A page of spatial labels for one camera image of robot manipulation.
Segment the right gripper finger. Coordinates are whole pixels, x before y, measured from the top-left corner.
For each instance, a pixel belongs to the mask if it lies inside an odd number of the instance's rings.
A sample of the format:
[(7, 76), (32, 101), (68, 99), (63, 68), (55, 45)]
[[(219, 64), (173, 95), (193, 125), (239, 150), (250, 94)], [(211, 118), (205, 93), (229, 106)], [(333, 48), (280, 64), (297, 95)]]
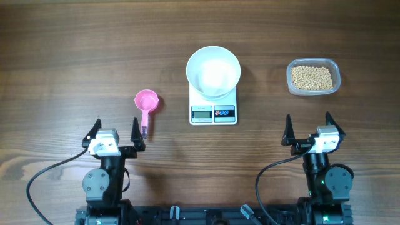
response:
[(338, 133), (339, 133), (339, 140), (343, 141), (344, 138), (346, 137), (346, 133), (341, 129), (341, 127), (333, 119), (333, 117), (331, 116), (329, 111), (326, 112), (325, 119), (326, 119), (326, 124), (327, 125), (333, 125), (333, 126), (336, 127), (336, 129), (338, 130)]
[(294, 135), (293, 124), (291, 121), (291, 116), (288, 114), (286, 116), (286, 125), (285, 125), (284, 134), (282, 136), (281, 145), (289, 146), (289, 145), (294, 145), (295, 143), (296, 143), (296, 138)]

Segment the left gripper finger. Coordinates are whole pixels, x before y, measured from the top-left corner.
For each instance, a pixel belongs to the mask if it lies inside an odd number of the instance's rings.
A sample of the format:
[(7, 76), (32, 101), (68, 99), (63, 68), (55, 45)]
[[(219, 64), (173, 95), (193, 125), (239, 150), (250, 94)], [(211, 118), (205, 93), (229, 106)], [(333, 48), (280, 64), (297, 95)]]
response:
[(131, 131), (131, 142), (137, 152), (144, 152), (146, 145), (141, 134), (141, 128), (139, 127), (139, 121), (137, 117), (134, 117), (132, 122)]
[(100, 119), (97, 119), (94, 123), (94, 126), (91, 130), (86, 134), (86, 136), (82, 140), (82, 147), (87, 149), (89, 147), (90, 142), (96, 138), (96, 134), (102, 128), (102, 123)]

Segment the pink plastic scoop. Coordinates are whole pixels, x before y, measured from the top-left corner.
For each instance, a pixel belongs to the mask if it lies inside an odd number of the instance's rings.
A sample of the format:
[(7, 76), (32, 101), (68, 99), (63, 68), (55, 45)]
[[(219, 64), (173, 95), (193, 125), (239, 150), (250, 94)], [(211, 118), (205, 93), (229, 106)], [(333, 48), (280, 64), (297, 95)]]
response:
[(148, 136), (149, 113), (157, 108), (159, 98), (153, 90), (144, 89), (136, 94), (134, 102), (137, 108), (142, 112), (141, 135), (146, 139)]

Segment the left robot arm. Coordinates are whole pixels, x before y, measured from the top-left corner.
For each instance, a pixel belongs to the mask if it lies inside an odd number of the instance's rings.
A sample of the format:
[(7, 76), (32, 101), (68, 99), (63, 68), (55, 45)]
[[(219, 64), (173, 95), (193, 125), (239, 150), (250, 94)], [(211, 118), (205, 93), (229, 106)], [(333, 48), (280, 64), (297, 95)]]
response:
[(138, 152), (145, 150), (146, 145), (141, 135), (138, 119), (132, 122), (132, 146), (120, 146), (116, 129), (103, 129), (98, 119), (92, 129), (82, 140), (82, 147), (89, 154), (101, 161), (97, 169), (90, 170), (82, 181), (86, 193), (87, 208), (77, 210), (75, 223), (79, 225), (119, 225), (142, 224), (143, 220), (135, 211), (129, 200), (123, 200), (124, 175), (126, 159), (137, 158)]

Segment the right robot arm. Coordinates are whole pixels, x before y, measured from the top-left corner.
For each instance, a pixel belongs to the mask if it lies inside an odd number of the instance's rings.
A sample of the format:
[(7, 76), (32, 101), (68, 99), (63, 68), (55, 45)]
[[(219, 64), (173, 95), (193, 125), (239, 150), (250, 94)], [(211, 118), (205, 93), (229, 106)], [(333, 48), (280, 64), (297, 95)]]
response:
[(295, 138), (290, 115), (281, 144), (291, 146), (291, 155), (303, 159), (308, 197), (299, 198), (296, 207), (297, 224), (353, 224), (350, 200), (354, 172), (344, 164), (331, 164), (328, 154), (337, 151), (346, 133), (329, 112), (326, 124), (318, 126), (316, 132), (305, 139)]

